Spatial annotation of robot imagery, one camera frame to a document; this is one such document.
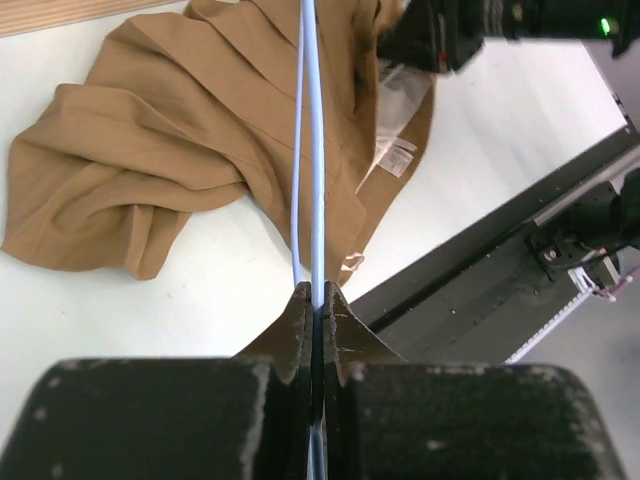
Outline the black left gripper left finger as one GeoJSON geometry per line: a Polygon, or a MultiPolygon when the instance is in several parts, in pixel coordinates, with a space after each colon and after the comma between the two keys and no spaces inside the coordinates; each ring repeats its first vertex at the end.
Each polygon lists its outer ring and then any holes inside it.
{"type": "Polygon", "coordinates": [[[32,388],[5,479],[303,479],[310,286],[230,358],[74,358],[32,388]]]}

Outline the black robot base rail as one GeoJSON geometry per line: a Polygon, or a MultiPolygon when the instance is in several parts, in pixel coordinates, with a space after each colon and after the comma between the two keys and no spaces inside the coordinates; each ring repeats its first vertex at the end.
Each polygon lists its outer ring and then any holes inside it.
{"type": "Polygon", "coordinates": [[[576,295],[613,290],[638,195],[626,122],[350,307],[412,363],[505,362],[576,295]]]}

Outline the wooden clothes rack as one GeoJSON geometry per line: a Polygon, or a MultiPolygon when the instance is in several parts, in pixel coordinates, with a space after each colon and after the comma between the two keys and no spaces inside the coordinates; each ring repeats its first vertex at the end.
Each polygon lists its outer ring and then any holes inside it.
{"type": "Polygon", "coordinates": [[[1,37],[152,8],[177,8],[168,0],[14,0],[1,2],[1,37]]]}

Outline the light blue wire hanger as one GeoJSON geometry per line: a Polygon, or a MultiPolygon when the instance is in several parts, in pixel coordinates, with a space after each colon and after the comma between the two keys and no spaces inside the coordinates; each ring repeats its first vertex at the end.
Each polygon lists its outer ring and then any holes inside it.
{"type": "Polygon", "coordinates": [[[311,136],[311,412],[307,477],[309,479],[326,479],[328,474],[326,473],[327,461],[325,459],[323,437],[325,398],[323,340],[323,309],[325,305],[325,135],[316,10],[315,3],[308,0],[300,2],[294,158],[291,182],[291,259],[293,279],[297,284],[302,280],[299,240],[299,193],[304,99],[309,100],[311,136]]]}

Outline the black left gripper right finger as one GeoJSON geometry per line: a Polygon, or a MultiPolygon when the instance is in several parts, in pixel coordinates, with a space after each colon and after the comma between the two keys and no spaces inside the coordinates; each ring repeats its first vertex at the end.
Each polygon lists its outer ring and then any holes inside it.
{"type": "Polygon", "coordinates": [[[550,365],[406,362],[325,286],[332,479],[621,479],[586,386],[550,365]]]}

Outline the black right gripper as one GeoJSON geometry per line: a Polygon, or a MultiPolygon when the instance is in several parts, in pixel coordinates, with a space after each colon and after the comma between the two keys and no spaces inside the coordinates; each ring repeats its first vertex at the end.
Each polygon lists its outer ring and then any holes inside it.
{"type": "Polygon", "coordinates": [[[460,1],[408,1],[377,42],[377,57],[429,74],[457,72],[481,49],[478,31],[465,32],[460,1]]]}

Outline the tan brown skirt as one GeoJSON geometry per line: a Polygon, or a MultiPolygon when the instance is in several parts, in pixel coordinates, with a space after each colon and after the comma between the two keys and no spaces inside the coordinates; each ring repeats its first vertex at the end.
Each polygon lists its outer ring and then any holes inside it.
{"type": "MultiPolygon", "coordinates": [[[[435,80],[401,111],[396,165],[376,165],[386,106],[378,35],[394,1],[321,1],[318,46],[326,158],[326,275],[346,282],[420,163],[435,80]]],[[[12,142],[3,250],[52,270],[156,277],[191,217],[252,195],[290,234],[299,5],[193,1],[138,15],[105,38],[83,84],[62,84],[12,142]]]]}

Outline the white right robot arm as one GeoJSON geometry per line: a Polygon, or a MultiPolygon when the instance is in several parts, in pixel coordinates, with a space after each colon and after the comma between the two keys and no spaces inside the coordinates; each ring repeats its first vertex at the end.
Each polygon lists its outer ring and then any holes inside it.
{"type": "Polygon", "coordinates": [[[599,40],[624,55],[639,39],[632,0],[410,1],[377,56],[431,74],[459,71],[487,38],[599,40]]]}

